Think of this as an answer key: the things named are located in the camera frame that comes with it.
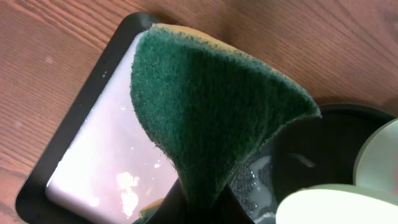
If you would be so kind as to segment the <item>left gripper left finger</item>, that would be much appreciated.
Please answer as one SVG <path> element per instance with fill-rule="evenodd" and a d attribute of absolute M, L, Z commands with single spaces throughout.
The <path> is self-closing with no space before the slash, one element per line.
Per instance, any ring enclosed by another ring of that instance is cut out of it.
<path fill-rule="evenodd" d="M 189 224 L 185 195 L 178 179 L 145 224 Z"/>

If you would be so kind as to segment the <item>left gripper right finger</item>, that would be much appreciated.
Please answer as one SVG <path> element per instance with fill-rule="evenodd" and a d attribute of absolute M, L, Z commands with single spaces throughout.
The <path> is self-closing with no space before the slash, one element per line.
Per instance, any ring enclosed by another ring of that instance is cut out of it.
<path fill-rule="evenodd" d="M 229 185 L 224 187 L 215 203 L 214 219 L 216 224 L 254 224 Z"/>

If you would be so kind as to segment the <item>mint plate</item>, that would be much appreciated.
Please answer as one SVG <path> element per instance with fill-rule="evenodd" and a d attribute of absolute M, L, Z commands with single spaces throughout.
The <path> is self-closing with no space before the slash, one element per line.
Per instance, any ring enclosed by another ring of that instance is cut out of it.
<path fill-rule="evenodd" d="M 397 194 L 397 119 L 377 129 L 354 163 L 354 185 Z"/>
<path fill-rule="evenodd" d="M 323 184 L 280 203 L 276 224 L 397 224 L 397 195 L 355 185 Z"/>

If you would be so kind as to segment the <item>green yellow sponge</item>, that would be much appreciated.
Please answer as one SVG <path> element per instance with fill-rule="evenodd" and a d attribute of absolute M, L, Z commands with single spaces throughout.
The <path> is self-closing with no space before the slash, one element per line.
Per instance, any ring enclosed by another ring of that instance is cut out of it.
<path fill-rule="evenodd" d="M 189 223 L 215 223 L 231 175 L 283 127 L 321 115 L 297 83 L 189 27 L 154 24 L 136 47 L 131 101 L 149 139 L 172 161 Z"/>

